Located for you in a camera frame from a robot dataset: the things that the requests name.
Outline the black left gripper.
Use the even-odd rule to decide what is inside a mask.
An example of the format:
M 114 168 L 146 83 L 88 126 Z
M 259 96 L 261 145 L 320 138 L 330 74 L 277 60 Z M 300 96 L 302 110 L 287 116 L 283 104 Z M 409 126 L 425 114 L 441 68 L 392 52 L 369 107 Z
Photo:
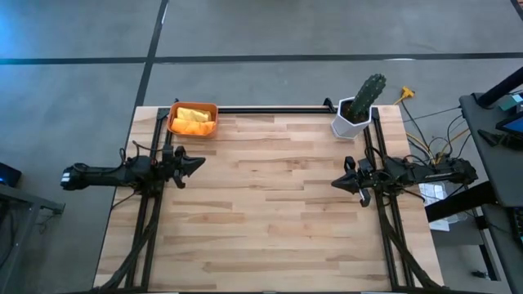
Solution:
M 184 176 L 190 177 L 206 161 L 204 157 L 186 157 L 186 163 L 182 160 L 186 156 L 186 150 L 179 145 L 174 148 L 172 145 L 164 145 L 162 149 L 162 172 L 163 181 L 173 180 L 178 189 L 184 189 L 186 184 L 182 181 Z

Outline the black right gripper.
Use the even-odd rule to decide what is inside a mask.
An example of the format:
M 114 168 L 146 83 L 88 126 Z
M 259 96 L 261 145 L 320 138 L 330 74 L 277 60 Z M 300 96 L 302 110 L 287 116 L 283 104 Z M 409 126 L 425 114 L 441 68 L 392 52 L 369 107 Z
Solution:
M 360 196 L 360 205 L 367 207 L 371 202 L 369 189 L 378 185 L 376 168 L 366 158 L 356 161 L 352 156 L 345 157 L 345 174 L 333 180 L 331 186 Z

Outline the orange microfiber towel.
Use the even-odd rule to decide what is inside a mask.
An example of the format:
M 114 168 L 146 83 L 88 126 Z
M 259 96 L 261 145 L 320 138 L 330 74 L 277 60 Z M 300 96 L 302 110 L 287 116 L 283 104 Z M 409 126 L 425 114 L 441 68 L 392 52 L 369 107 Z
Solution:
M 210 122 L 192 122 L 175 118 L 172 121 L 171 129 L 182 135 L 207 136 L 215 129 L 216 123 Z

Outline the yellow microfiber towel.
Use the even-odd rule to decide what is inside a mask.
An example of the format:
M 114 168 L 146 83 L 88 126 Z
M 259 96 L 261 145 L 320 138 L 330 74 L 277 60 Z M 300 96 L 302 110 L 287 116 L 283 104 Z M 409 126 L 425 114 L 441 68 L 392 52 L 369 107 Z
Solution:
M 206 110 L 180 107 L 177 109 L 177 118 L 186 121 L 206 123 L 212 120 L 212 114 Z

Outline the orange plastic basket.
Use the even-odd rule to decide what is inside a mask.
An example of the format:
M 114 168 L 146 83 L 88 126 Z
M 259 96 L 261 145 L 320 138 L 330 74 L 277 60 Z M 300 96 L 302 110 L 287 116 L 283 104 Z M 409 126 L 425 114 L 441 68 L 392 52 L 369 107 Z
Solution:
M 168 115 L 168 130 L 177 136 L 209 138 L 217 130 L 218 108 L 215 104 L 176 102 Z

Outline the white faceted plant pot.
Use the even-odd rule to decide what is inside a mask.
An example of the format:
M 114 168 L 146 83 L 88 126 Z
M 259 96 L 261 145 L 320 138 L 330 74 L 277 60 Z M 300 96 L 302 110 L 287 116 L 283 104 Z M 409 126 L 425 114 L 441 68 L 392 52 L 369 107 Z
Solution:
M 337 112 L 331 122 L 331 129 L 337 138 L 354 140 L 372 120 L 372 107 L 369 107 L 364 115 L 364 120 L 358 123 L 351 122 L 342 116 L 342 106 L 349 105 L 355 99 L 354 96 L 338 101 Z

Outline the green cactus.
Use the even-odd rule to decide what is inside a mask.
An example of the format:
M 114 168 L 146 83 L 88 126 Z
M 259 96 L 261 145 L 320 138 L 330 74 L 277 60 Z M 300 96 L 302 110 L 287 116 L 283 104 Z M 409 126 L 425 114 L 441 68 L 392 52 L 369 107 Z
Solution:
M 365 120 L 369 114 L 369 109 L 373 102 L 381 95 L 386 86 L 387 78 L 381 74 L 376 73 L 364 82 L 352 101 L 350 108 L 346 114 L 349 120 L 356 123 Z

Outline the clear plastic storage box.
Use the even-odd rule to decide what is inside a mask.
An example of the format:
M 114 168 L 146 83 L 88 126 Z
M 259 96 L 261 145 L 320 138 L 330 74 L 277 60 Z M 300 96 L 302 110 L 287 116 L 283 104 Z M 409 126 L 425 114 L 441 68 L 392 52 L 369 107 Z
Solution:
M 418 188 L 420 194 L 425 200 L 425 206 L 437 203 L 440 200 L 445 200 L 448 196 L 445 185 L 441 182 L 419 184 Z M 431 230 L 449 232 L 451 225 L 457 224 L 458 222 L 464 221 L 466 219 L 466 215 L 454 214 L 440 220 L 430 221 L 429 226 Z

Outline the black side table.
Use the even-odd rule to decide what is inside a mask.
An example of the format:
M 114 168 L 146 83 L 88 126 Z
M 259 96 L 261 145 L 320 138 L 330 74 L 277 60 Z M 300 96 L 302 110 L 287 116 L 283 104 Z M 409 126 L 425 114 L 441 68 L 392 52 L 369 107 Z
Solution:
M 512 294 L 523 294 L 523 246 L 512 237 L 507 210 L 523 208 L 523 151 L 492 147 L 479 135 L 494 132 L 507 115 L 476 103 L 474 94 L 461 96 L 462 113 L 481 157 L 488 180 L 426 207 L 429 221 L 436 221 L 475 207 L 482 207 Z

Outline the black monitor stand base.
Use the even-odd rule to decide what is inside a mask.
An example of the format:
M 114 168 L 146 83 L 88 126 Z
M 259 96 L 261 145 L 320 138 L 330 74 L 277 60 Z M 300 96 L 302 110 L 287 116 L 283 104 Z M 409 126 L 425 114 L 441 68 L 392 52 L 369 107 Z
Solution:
M 523 151 L 523 136 L 512 134 L 494 134 L 481 129 L 478 131 L 478 134 L 492 147 L 501 145 L 515 151 Z

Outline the grey metal stand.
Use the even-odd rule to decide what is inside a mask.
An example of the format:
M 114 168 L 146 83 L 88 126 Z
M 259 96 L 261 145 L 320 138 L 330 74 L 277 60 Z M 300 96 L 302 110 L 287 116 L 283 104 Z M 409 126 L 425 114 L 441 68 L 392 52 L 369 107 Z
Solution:
M 60 215 L 65 209 L 64 203 L 58 203 L 23 190 L 0 185 L 0 199 L 16 203 L 15 208 L 23 211 L 23 218 L 12 235 L 12 243 L 7 256 L 0 261 L 0 294 L 7 294 L 7 288 L 14 278 L 14 273 L 20 267 L 22 254 L 25 252 L 33 227 L 41 209 L 47 209 L 55 215 Z

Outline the blue-screen monitor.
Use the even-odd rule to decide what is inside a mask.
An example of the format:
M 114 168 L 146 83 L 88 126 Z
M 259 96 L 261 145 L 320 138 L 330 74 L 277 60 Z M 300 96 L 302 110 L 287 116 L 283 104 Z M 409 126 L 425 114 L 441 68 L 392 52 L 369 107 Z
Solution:
M 513 115 L 496 124 L 496 129 L 514 136 L 523 136 L 523 113 Z

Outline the black device with blue light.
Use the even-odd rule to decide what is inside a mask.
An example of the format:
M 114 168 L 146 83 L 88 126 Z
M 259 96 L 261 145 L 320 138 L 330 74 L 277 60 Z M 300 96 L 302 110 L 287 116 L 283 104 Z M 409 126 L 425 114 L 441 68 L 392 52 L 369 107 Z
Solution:
M 0 185 L 7 185 L 15 188 L 18 186 L 21 176 L 21 171 L 6 165 L 5 163 L 0 163 Z

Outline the black aluminium table frame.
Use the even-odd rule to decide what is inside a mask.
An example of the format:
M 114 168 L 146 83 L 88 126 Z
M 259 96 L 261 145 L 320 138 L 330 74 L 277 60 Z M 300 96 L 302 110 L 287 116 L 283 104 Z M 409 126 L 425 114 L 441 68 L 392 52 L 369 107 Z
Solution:
M 322 106 L 223 107 L 212 138 L 174 137 L 205 164 L 163 192 L 151 292 L 358 292 L 391 285 L 378 209 L 331 183 L 364 138 L 340 140 Z

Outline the black monitor stand post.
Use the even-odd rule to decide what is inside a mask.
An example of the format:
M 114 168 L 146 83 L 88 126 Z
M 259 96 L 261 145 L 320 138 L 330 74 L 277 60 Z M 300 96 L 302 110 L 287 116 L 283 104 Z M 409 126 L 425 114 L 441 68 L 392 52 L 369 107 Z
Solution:
M 523 66 L 514 73 L 510 74 L 499 84 L 489 89 L 486 93 L 479 96 L 476 99 L 476 103 L 480 107 L 486 109 L 494 102 L 505 96 L 507 93 L 519 87 L 521 84 L 523 84 Z

